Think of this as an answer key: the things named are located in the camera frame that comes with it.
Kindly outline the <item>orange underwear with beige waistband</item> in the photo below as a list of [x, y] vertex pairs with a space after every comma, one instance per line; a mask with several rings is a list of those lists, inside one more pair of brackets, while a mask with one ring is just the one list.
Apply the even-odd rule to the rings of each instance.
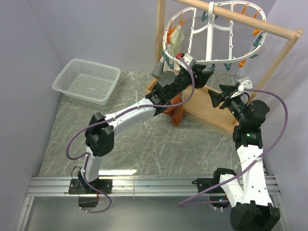
[[[177, 96], [175, 96], [170, 101], [170, 103], [172, 105], [182, 103], [182, 102], [183, 102], [183, 100], [181, 98], [181, 94], [178, 94]], [[178, 127], [180, 125], [181, 121], [182, 121], [183, 112], [184, 112], [183, 105], [180, 105], [180, 106], [177, 106], [177, 107], [167, 108], [163, 112], [163, 114], [171, 116], [171, 122], [172, 122], [173, 126]]]

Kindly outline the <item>white oval clip hanger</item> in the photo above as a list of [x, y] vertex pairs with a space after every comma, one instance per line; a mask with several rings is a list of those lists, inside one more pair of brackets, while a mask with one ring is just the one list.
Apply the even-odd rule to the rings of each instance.
[[[212, 66], [215, 66], [215, 64], [224, 64], [226, 66], [226, 69], [228, 69], [232, 63], [239, 62], [239, 67], [243, 67], [246, 59], [255, 58], [258, 56], [257, 51], [262, 46], [263, 42], [266, 40], [267, 33], [264, 31], [261, 31], [259, 29], [255, 29], [253, 32], [253, 36], [256, 37], [252, 48], [249, 50], [249, 52], [245, 53], [242, 56], [235, 57], [233, 55], [233, 26], [234, 21], [228, 19], [229, 22], [228, 26], [220, 26], [215, 23], [215, 20], [219, 17], [218, 15], [214, 14], [212, 10], [209, 12], [204, 11], [201, 17], [202, 22], [206, 22], [204, 26], [201, 28], [196, 28], [195, 23], [197, 19], [197, 9], [195, 7], [188, 7], [183, 9], [182, 11], [176, 13], [174, 16], [171, 17], [169, 22], [167, 23], [167, 26], [164, 31], [163, 35], [163, 51], [162, 51], [162, 57], [164, 58], [165, 62], [170, 66], [170, 68], [173, 68], [174, 63], [176, 61], [176, 57], [172, 57], [166, 48], [167, 43], [170, 43], [170, 35], [175, 30], [177, 26], [181, 26], [181, 29], [183, 28], [183, 25], [185, 24], [185, 20], [182, 20], [182, 15], [184, 13], [187, 13], [191, 11], [193, 13], [192, 16], [192, 25], [190, 27], [190, 36], [188, 38], [188, 48], [187, 53], [192, 54], [192, 45], [193, 45], [193, 37], [198, 34], [206, 35], [206, 47], [205, 47], [205, 57], [204, 59], [197, 59], [196, 62], [198, 64], [211, 64]], [[228, 57], [224, 59], [216, 59], [213, 56], [213, 48], [214, 48], [214, 35], [215, 32], [227, 32], [229, 35], [228, 38]]]

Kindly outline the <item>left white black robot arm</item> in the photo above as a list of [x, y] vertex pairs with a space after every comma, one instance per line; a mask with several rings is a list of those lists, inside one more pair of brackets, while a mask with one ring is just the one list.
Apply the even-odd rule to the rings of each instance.
[[193, 90], [204, 87], [213, 75], [212, 71], [206, 71], [205, 68], [205, 65], [197, 64], [190, 70], [182, 67], [177, 74], [165, 71], [152, 91], [134, 105], [113, 114], [94, 114], [85, 131], [87, 151], [84, 166], [78, 173], [80, 188], [85, 193], [98, 192], [102, 188], [99, 169], [103, 156], [114, 148], [115, 136], [133, 124], [174, 107], [171, 101], [189, 86]]

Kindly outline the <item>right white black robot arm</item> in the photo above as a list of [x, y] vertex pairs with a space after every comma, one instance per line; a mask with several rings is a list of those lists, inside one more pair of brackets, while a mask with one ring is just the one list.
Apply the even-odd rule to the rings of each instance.
[[263, 170], [263, 142], [261, 125], [269, 107], [260, 100], [246, 104], [240, 96], [232, 97], [231, 90], [222, 93], [209, 90], [214, 108], [228, 108], [238, 121], [234, 127], [233, 141], [240, 159], [243, 183], [235, 179], [235, 171], [217, 168], [212, 187], [225, 192], [231, 205], [230, 222], [235, 231], [270, 231], [281, 217], [273, 206]]

